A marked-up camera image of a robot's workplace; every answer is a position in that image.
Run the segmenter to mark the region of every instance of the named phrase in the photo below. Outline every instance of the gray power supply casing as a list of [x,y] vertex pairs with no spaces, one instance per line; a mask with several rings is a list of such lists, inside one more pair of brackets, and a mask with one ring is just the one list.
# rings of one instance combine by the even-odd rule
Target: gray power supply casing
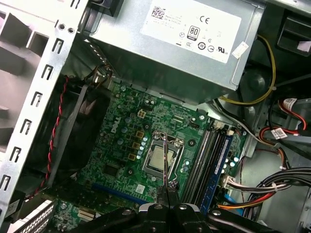
[[[232,49],[227,51],[228,61],[223,63],[143,34],[146,18],[150,17],[152,8],[157,6],[158,2],[161,7],[163,0],[125,0],[117,15],[114,17],[102,15],[98,26],[93,28],[94,33],[90,34],[90,38],[100,45],[118,75],[130,84],[137,84],[191,104],[199,104],[236,90],[265,5],[243,0],[198,1],[241,18]],[[194,1],[179,2],[186,7],[189,5],[189,14],[193,14],[194,10],[191,7]],[[194,18],[204,24],[207,16],[201,11]],[[200,46],[199,39],[188,42]],[[232,52],[241,42],[245,42],[249,48],[237,59]],[[219,52],[217,46],[213,52]]]

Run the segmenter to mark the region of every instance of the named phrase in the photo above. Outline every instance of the cable tie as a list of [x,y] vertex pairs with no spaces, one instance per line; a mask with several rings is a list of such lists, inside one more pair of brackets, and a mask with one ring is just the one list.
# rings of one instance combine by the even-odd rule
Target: cable tie
[[275,192],[277,192],[277,185],[276,185],[276,183],[272,182],[271,186],[274,188]]

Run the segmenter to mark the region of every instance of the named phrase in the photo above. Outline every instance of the cpu socket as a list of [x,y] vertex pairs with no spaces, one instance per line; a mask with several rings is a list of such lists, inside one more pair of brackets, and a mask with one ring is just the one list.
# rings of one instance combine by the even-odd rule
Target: cpu socket
[[[164,133],[159,131],[153,132],[153,139],[148,148],[148,153],[142,170],[147,174],[159,178],[163,178],[164,158],[163,158],[163,136]],[[172,172],[176,169],[180,162],[181,155],[184,151],[184,141],[168,136],[168,177],[170,178]]]

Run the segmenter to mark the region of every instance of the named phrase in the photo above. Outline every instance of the blue pcie slot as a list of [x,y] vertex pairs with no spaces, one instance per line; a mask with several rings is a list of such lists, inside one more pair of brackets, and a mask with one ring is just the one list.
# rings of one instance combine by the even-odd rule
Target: blue pcie slot
[[120,198],[127,199],[127,200],[129,200],[129,201],[133,201],[133,202],[135,202],[135,203],[137,203],[137,204],[139,204],[139,205],[143,205],[143,204],[148,203],[148,202],[145,201],[145,200],[132,197],[132,196],[130,196],[130,195],[128,195],[128,194],[119,192],[119,191],[114,190],[114,189],[111,189],[111,188],[104,187],[104,186],[102,186],[102,185],[100,185],[100,184],[97,184],[97,183],[94,183],[94,184],[92,185],[92,188],[98,189],[98,190],[102,190],[102,191],[104,191],[104,192],[110,193],[110,194],[115,195],[115,196],[120,197]]
[[224,167],[225,159],[228,155],[229,148],[232,142],[233,136],[226,136],[225,141],[223,142],[222,149],[220,150],[219,154],[217,155],[217,159],[215,163],[213,164],[212,168],[212,174],[209,177],[209,180],[207,182],[206,191],[204,194],[203,201],[200,206],[200,211],[204,215],[207,214],[207,211],[209,209],[210,203],[213,199],[216,186],[218,184],[222,169]]

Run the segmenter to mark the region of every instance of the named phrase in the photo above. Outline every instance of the metal bracket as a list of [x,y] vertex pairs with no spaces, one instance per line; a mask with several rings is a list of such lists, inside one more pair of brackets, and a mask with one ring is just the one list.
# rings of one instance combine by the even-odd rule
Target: metal bracket
[[[66,10],[66,14],[57,20],[53,32],[49,36],[3,162],[0,164],[0,224],[4,220],[8,204],[56,81],[69,55],[87,2],[87,0],[71,0],[64,3],[63,10]],[[41,94],[41,100],[39,104],[33,105],[32,100],[38,93]],[[27,130],[21,130],[24,128],[25,121],[31,122],[31,124],[28,124]],[[11,160],[11,155],[16,148],[19,148],[19,156]]]

